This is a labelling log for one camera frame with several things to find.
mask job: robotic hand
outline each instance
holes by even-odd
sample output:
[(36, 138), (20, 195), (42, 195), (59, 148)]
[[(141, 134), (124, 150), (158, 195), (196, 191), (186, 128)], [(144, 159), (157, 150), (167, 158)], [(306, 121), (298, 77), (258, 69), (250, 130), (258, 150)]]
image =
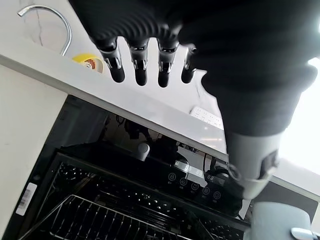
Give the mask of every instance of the robotic hand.
[(69, 1), (116, 82), (125, 79), (118, 36), (129, 43), (136, 76), (144, 76), (139, 85), (147, 81), (150, 37), (158, 39), (162, 87), (178, 43), (190, 45), (182, 80), (190, 82), (194, 69), (207, 70), (201, 82), (223, 118), (227, 189), (255, 198), (277, 168), (280, 138), (301, 92), (317, 75), (307, 63), (320, 53), (320, 1)]

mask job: oven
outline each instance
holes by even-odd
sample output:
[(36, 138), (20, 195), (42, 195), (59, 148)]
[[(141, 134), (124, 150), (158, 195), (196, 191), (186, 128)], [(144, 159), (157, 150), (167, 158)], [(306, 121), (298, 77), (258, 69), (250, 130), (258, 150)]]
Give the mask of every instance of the oven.
[(241, 240), (227, 163), (68, 96), (4, 240)]

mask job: power strip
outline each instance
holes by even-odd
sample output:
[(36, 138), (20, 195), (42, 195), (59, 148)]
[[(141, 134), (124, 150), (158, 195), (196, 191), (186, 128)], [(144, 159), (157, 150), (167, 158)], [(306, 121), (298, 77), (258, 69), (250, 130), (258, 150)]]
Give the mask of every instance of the power strip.
[(206, 122), (207, 124), (215, 126), (218, 129), (224, 130), (222, 118), (202, 109), (201, 107), (195, 106), (191, 110), (190, 115), (197, 119), (200, 119), (201, 121)]

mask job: wire rack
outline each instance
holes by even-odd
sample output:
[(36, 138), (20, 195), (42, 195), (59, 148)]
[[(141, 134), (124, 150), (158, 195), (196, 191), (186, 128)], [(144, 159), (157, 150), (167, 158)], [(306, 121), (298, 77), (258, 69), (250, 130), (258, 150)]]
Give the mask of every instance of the wire rack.
[(76, 195), (68, 196), (20, 240), (191, 240)]

